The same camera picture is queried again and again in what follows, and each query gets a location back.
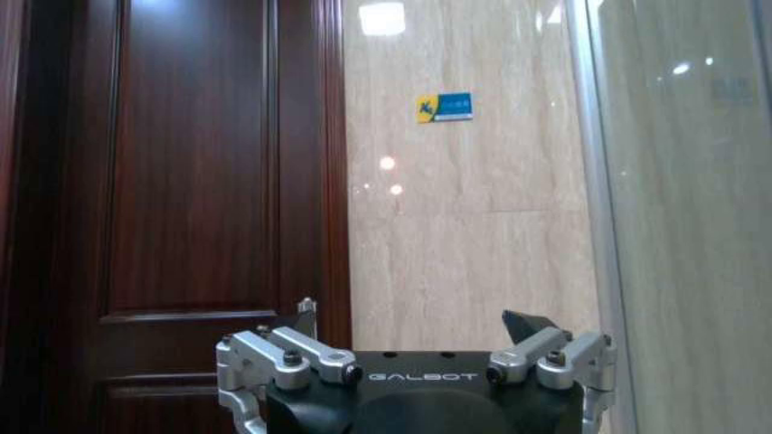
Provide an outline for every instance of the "sticker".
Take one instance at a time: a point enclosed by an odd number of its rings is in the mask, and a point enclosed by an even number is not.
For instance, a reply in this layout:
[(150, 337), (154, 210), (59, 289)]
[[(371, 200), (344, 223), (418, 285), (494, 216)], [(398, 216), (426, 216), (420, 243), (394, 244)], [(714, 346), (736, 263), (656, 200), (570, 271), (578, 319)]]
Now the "sticker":
[(472, 119), (472, 94), (424, 95), (418, 101), (419, 124)]

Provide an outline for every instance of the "robotic arm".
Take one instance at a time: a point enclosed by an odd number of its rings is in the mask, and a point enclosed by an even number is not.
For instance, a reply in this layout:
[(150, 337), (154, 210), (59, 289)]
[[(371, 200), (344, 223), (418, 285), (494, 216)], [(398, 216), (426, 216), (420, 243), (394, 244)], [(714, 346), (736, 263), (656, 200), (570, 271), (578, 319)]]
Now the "robotic arm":
[(240, 434), (598, 434), (614, 404), (608, 335), (574, 339), (547, 318), (504, 312), (507, 350), (352, 353), (314, 338), (311, 303), (295, 321), (306, 334), (280, 326), (218, 343), (220, 405)]

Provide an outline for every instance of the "wooden door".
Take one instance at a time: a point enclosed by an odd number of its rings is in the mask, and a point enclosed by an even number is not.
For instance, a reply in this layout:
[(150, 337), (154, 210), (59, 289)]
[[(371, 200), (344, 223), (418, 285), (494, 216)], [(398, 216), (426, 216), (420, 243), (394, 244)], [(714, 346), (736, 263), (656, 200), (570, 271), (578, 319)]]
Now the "wooden door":
[(44, 424), (232, 432), (214, 377), (224, 333), (312, 296), (323, 338), (350, 345), (336, 51), (320, 41), (335, 8), (74, 4)]

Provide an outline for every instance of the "bolt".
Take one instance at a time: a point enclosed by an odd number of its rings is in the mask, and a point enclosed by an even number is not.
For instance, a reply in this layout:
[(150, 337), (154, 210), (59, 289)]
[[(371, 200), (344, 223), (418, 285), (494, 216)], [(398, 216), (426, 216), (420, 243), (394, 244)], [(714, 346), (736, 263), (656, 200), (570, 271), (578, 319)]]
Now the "bolt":
[(260, 335), (260, 337), (263, 339), (266, 339), (268, 337), (268, 335), (271, 334), (271, 328), (267, 325), (260, 324), (258, 326), (258, 334)]
[(343, 372), (343, 383), (347, 386), (352, 386), (358, 382), (360, 382), (362, 377), (364, 376), (364, 370), (360, 368), (359, 365), (351, 364), (347, 366), (347, 370)]
[(298, 350), (288, 350), (286, 351), (286, 365), (292, 367), (292, 366), (299, 366), (303, 363), (303, 357), (300, 356), (300, 353), (298, 352)]
[(566, 353), (563, 351), (550, 351), (547, 361), (555, 366), (566, 366)]
[(491, 384), (499, 385), (507, 381), (507, 373), (499, 366), (490, 366), (486, 369), (486, 378)]

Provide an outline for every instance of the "metal clamp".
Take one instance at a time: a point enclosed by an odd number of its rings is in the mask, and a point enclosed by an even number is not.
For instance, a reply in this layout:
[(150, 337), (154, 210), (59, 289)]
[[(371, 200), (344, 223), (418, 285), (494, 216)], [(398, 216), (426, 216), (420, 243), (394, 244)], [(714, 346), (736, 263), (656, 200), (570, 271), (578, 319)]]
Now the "metal clamp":
[(286, 351), (252, 332), (226, 336), (216, 346), (218, 395), (234, 414), (242, 434), (264, 434), (258, 396), (271, 381), (294, 391), (308, 386), (311, 364), (298, 352)]
[(602, 414), (614, 404), (616, 385), (616, 344), (612, 337), (583, 334), (562, 351), (554, 351), (538, 362), (539, 383), (551, 389), (584, 386), (583, 434), (596, 434)]
[(303, 354), (324, 382), (354, 385), (362, 380), (362, 367), (351, 351), (327, 346), (290, 327), (276, 328), (268, 339), (283, 348)]
[(551, 351), (560, 350), (568, 342), (568, 334), (555, 327), (543, 328), (519, 345), (491, 353), (487, 379), (494, 384), (523, 382), (528, 370)]

